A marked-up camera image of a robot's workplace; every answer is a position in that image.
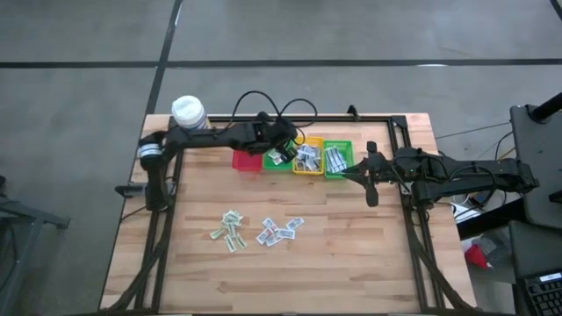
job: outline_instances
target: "wooden tabletop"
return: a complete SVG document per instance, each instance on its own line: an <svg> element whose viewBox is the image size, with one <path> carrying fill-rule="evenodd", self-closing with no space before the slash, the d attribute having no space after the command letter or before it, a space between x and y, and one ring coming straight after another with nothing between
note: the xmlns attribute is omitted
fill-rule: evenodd
<svg viewBox="0 0 562 316"><path fill-rule="evenodd" d="M412 146L436 154L429 115L404 115ZM143 134L165 130L168 119L147 116ZM366 156L368 140L376 141L386 158L392 157L382 123L316 123L305 133L352 140L356 163ZM418 311L395 185L380 184L380 205L370 208L356 183L291 172L239 172L232 169L232 154L228 148L185 152L161 312ZM132 180L147 180L138 161ZM143 205L144 197L127 200L124 214ZM248 243L233 254L222 239L209 237L228 210L244 216L238 231ZM439 205L430 214L437 265L463 299L475 305L450 207ZM149 217L149 212L139 212L120 225L101 307L111 305L139 271ZM279 226L298 217L305 224L294 241L267 248L256 236L268 217ZM149 279L147 302L153 282ZM426 288L431 300L429 281Z"/></svg>

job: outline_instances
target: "red container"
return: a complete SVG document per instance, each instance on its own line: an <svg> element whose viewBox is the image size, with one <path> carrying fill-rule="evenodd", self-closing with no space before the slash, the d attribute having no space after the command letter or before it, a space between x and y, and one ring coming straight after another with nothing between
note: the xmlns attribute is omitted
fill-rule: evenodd
<svg viewBox="0 0 562 316"><path fill-rule="evenodd" d="M262 155L254 154L250 156L246 152L234 151L232 168L238 171L260 171L262 170Z"/></svg>

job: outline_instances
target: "green container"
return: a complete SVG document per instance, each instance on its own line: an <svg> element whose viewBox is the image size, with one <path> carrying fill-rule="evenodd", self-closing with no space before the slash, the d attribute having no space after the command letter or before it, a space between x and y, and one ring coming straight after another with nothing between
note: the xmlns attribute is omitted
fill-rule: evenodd
<svg viewBox="0 0 562 316"><path fill-rule="evenodd" d="M348 164L348 168L353 166L353 143L351 140L324 140L324 155L326 155L326 149L336 146L340 153L343 155L343 159ZM343 179L343 173L336 172L332 173L328 171L328 159L324 156L324 161L326 162L326 167L324 168L324 176L327 179Z"/></svg>
<svg viewBox="0 0 562 316"><path fill-rule="evenodd" d="M291 171L292 170L292 162L281 162L277 166L273 159L268 155L270 152L263 154L263 169L267 171Z"/></svg>

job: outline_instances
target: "concrete floor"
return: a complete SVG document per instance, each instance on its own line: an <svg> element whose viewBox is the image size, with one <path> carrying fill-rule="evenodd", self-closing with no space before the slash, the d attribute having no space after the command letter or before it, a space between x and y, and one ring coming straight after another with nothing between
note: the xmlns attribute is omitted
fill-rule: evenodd
<svg viewBox="0 0 562 316"><path fill-rule="evenodd" d="M158 61L173 3L2 1L0 61ZM169 59L557 58L561 31L548 1L184 0ZM192 94L210 113L229 113L243 92L263 90L280 104L307 97L325 113L349 104L428 112L442 136L507 122L509 106L560 92L561 76L562 66L540 65L168 69L155 112ZM68 231L41 235L18 314L96 310L123 205L113 187L129 176L154 77L152 68L0 69L8 193L72 218ZM267 106L250 98L240 112ZM492 159L493 150L482 153L508 131L437 144L458 159ZM479 305L502 310L485 292Z"/></svg>

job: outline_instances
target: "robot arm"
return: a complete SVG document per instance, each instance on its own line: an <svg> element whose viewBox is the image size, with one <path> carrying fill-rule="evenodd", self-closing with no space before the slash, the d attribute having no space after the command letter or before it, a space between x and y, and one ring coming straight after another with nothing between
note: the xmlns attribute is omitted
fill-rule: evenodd
<svg viewBox="0 0 562 316"><path fill-rule="evenodd" d="M148 174L147 209L157 212L168 209L171 198L165 183L166 168L180 150L230 147L249 154L264 154L275 148L289 162L296 150L286 145L296 137L297 129L290 120L277 117L273 121L265 112L260 112L252 122L222 129L187 131L172 126L167 132L151 133L139 141L140 165Z"/></svg>
<svg viewBox="0 0 562 316"><path fill-rule="evenodd" d="M415 207L432 208L443 197L483 190L527 193L538 186L529 165L516 159L501 161L456 161L404 147L388 161L367 143L368 156L343 171L344 177L366 189L367 204L378 205L375 184L398 182L410 194Z"/></svg>

